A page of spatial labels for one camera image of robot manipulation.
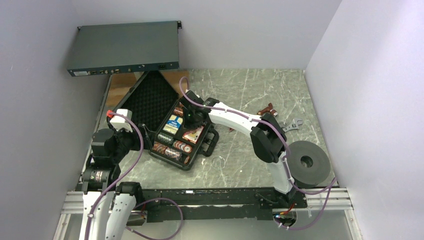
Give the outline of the red card deck box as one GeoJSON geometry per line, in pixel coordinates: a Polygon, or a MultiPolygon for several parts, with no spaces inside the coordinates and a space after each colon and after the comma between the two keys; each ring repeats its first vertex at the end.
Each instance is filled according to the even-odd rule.
{"type": "Polygon", "coordinates": [[[196,129],[188,130],[183,134],[182,138],[188,142],[196,144],[198,140],[200,139],[200,136],[203,130],[204,130],[204,126],[200,126],[196,129]]]}

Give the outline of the blue white card deck box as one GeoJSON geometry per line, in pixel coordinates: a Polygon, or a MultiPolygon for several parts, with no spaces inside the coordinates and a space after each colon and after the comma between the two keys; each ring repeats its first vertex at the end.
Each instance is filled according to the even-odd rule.
{"type": "Polygon", "coordinates": [[[183,121],[183,117],[172,114],[165,123],[162,130],[169,134],[176,135],[183,125],[183,121]]]}

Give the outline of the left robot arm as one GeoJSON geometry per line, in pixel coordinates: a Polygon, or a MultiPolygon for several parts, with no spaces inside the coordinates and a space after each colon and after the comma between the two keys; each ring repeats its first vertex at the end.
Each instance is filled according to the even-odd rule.
{"type": "Polygon", "coordinates": [[[130,151],[144,149],[140,139],[152,148],[153,131],[139,124],[135,130],[103,128],[92,136],[91,149],[82,174],[83,219],[79,239],[119,240],[127,227],[132,210],[144,203],[140,183],[121,179],[119,163],[130,151]]]}

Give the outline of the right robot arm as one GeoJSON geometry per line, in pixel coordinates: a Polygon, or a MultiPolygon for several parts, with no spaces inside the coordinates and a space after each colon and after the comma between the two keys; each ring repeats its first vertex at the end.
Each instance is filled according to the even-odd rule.
{"type": "Polygon", "coordinates": [[[266,163],[273,178],[276,203],[287,208],[295,201],[292,190],[293,178],[287,166],[289,146],[282,128],[271,114],[253,115],[236,110],[211,98],[202,101],[191,90],[183,94],[183,104],[195,123],[209,119],[213,124],[219,124],[250,137],[255,155],[266,163]]]}

